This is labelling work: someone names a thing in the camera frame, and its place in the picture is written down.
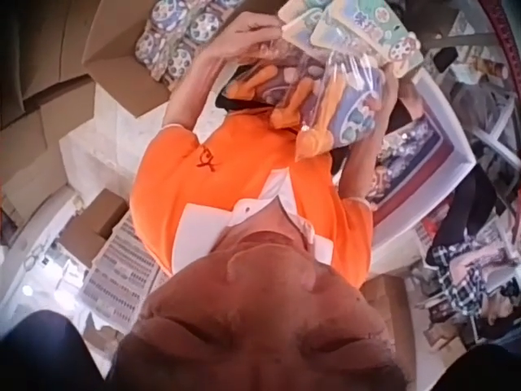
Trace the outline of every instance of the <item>orange polo shirt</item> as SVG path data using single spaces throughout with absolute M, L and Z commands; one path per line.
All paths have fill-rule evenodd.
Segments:
M 295 162 L 295 135 L 272 129 L 262 114 L 228 116 L 203 144 L 179 125 L 161 130 L 142 159 L 131 195 L 135 230 L 171 274 L 173 244 L 186 206 L 232 211 L 238 201 L 258 198 L 276 169 L 289 171 L 298 215 L 333 242 L 332 267 L 359 288 L 370 265 L 373 218 L 368 204 L 339 198 L 329 154 Z

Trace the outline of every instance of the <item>stack of packages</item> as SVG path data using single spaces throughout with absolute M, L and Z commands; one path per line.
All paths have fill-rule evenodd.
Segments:
M 136 58 L 171 90 L 242 0 L 159 0 L 136 44 Z
M 380 68 L 393 62 L 403 77 L 422 62 L 418 40 L 384 0 L 291 0 L 278 16 L 290 45 L 272 42 L 266 52 L 275 59 L 234 79 L 225 96 L 273 105 L 274 128 L 303 130 L 297 160 L 370 134 L 385 82 Z

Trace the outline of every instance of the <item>plaid shirt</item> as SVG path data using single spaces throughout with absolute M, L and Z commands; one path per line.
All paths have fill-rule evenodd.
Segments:
M 470 266 L 466 276 L 453 284 L 449 263 L 456 257 L 480 248 L 473 239 L 450 246 L 436 246 L 432 249 L 434 263 L 438 266 L 438 279 L 450 305 L 460 314 L 476 316 L 481 313 L 483 296 L 487 294 L 481 267 Z

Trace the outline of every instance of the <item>box flap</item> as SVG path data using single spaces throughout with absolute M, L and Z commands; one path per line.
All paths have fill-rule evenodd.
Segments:
M 20 80 L 24 99 L 59 82 L 63 32 L 70 0 L 31 1 L 20 31 Z
M 67 175 L 56 144 L 3 183 L 2 191 L 22 219 L 28 221 L 48 197 L 66 184 Z
M 112 228 L 120 222 L 128 210 L 129 206 L 123 198 L 108 189 L 103 189 L 78 216 L 78 219 L 96 234 L 108 239 Z
M 247 0 L 235 12 L 276 13 L 283 0 Z M 134 57 L 155 0 L 102 0 L 83 54 L 87 72 L 121 106 L 141 116 L 169 98 L 168 89 L 154 81 Z
M 81 64 L 81 57 L 98 6 L 99 0 L 71 0 L 63 34 L 61 81 L 70 80 L 87 73 Z
M 100 51 L 104 59 L 134 56 L 134 46 L 155 3 L 156 0 L 101 0 L 87 38 L 83 63 L 101 59 Z
M 169 99 L 169 90 L 150 77 L 134 56 L 86 63 L 92 78 L 120 106 L 135 117 L 157 108 Z
M 47 145 L 57 143 L 70 131 L 94 118 L 95 87 L 92 80 L 83 79 L 41 105 Z
M 105 245 L 105 239 L 83 225 L 77 217 L 73 217 L 60 233 L 58 243 L 90 269 L 92 261 Z
M 28 114 L 0 132 L 0 145 L 0 181 L 5 183 L 47 149 L 40 112 Z

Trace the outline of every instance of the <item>merchandise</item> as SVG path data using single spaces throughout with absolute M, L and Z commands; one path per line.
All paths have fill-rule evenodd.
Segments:
M 298 103 L 306 102 L 306 98 L 317 91 L 312 109 L 300 114 L 296 159 L 349 145 L 374 129 L 374 113 L 381 104 L 383 83 L 382 71 L 367 58 L 357 61 L 352 56 L 334 52 L 320 82 L 312 86 L 305 78 L 300 79 L 293 94 L 289 91 L 287 105 L 274 111 L 272 124 L 276 128 L 283 127 L 278 126 L 281 122 L 278 119 L 291 115 Z
M 423 61 L 420 42 L 384 0 L 333 1 L 331 15 L 368 42 L 403 77 Z
M 478 71 L 489 76 L 500 77 L 503 80 L 508 79 L 508 67 L 504 64 L 497 63 L 491 59 L 483 59 L 476 55 L 469 58 L 469 63 Z
M 301 49 L 306 55 L 325 63 L 330 51 L 311 43 L 311 35 L 322 17 L 322 9 L 311 8 L 282 27 L 282 38 Z
M 286 97 L 290 86 L 301 78 L 319 79 L 323 66 L 293 47 L 279 59 L 262 60 L 234 77 L 224 89 L 228 99 L 255 101 L 276 106 Z
M 331 3 L 331 0 L 289 0 L 278 11 L 281 21 L 289 23 L 304 14 L 310 8 L 323 10 Z
M 215 36 L 242 0 L 159 0 L 152 8 L 135 55 L 172 89 L 188 71 L 199 47 Z
M 426 118 L 412 122 L 383 139 L 373 174 L 373 186 L 367 200 L 382 203 L 396 191 L 411 173 L 419 169 L 432 150 L 441 142 L 441 136 L 429 125 Z
M 164 82 L 170 89 L 188 72 L 200 50 L 199 47 L 213 39 L 238 4 L 240 1 L 235 0 L 211 2 L 190 22 L 184 37 L 178 44 L 169 42 L 166 50 L 167 66 Z
M 335 18 L 333 7 L 327 7 L 309 38 L 310 43 L 340 53 L 374 58 L 378 66 L 387 61 L 372 45 Z

